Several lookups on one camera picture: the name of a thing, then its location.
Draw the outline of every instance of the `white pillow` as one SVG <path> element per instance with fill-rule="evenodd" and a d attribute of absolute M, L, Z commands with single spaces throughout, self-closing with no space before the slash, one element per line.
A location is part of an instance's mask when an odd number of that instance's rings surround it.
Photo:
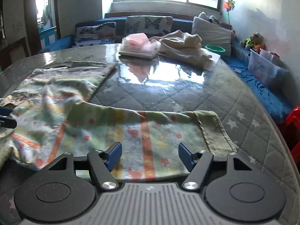
<path fill-rule="evenodd" d="M 194 17 L 192 26 L 192 35 L 198 34 L 201 39 L 201 45 L 216 45 L 226 49 L 225 56 L 231 54 L 231 32 L 218 25 L 214 25 L 199 17 Z"/>

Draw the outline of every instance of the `transparent plastic box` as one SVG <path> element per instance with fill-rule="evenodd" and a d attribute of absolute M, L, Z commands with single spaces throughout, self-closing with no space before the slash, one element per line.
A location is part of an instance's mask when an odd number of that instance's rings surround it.
<path fill-rule="evenodd" d="M 248 71 L 264 86 L 271 89 L 280 87 L 288 73 L 288 70 L 273 64 L 253 50 L 251 50 Z"/>

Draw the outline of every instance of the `teddy bear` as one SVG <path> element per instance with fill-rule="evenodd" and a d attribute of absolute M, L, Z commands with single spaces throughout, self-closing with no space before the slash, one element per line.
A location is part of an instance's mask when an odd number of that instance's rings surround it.
<path fill-rule="evenodd" d="M 250 38 L 247 38 L 244 41 L 240 41 L 241 47 L 245 47 L 247 50 L 250 50 L 251 48 L 255 47 L 256 45 L 260 45 L 263 43 L 263 38 L 261 34 L 256 33 L 252 34 Z"/>

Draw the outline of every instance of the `red stool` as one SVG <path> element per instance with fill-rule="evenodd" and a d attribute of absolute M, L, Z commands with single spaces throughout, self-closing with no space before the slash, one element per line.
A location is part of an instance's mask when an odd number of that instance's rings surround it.
<path fill-rule="evenodd" d="M 287 116 L 285 124 L 288 127 L 290 124 L 294 124 L 296 129 L 300 131 L 300 106 L 295 107 L 291 113 Z M 297 164 L 300 162 L 300 141 L 291 150 L 292 157 Z"/>

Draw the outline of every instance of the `beige cloth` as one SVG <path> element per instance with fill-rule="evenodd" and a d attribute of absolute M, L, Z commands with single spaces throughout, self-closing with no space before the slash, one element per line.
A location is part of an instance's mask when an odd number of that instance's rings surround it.
<path fill-rule="evenodd" d="M 162 37 L 151 37 L 161 43 L 159 55 L 173 58 L 209 70 L 213 63 L 211 54 L 201 49 L 202 39 L 199 35 L 183 33 L 180 30 Z"/>

